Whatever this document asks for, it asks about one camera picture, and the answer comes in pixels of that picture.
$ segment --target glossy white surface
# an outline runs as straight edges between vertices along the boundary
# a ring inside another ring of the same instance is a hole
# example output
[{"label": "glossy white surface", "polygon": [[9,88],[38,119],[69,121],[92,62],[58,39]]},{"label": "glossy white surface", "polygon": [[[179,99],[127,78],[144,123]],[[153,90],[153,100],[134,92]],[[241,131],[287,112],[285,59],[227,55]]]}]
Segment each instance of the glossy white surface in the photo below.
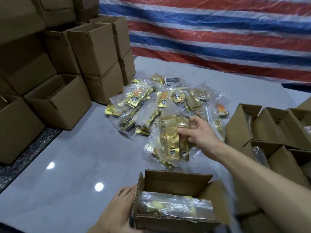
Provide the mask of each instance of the glossy white surface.
[{"label": "glossy white surface", "polygon": [[[277,83],[144,57],[135,60],[137,71],[149,75],[164,74],[169,65],[189,83],[207,79],[211,88],[225,92],[223,102],[231,114],[239,103],[281,109],[296,106]],[[162,169],[146,159],[146,137],[124,138],[104,117],[104,110],[105,106],[93,102],[72,131],[63,131],[0,194],[0,222],[26,233],[86,232],[120,187],[137,183],[139,172],[145,169]],[[199,155],[179,170],[222,179],[232,206],[231,176],[222,165]],[[232,232],[238,232],[235,224]]]}]

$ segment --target striped tarp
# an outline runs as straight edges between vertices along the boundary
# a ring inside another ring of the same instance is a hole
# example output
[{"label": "striped tarp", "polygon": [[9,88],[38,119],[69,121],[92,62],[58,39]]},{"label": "striped tarp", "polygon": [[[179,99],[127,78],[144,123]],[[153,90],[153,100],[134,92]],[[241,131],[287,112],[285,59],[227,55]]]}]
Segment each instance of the striped tarp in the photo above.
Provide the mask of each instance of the striped tarp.
[{"label": "striped tarp", "polygon": [[311,83],[311,0],[100,0],[134,55]]}]

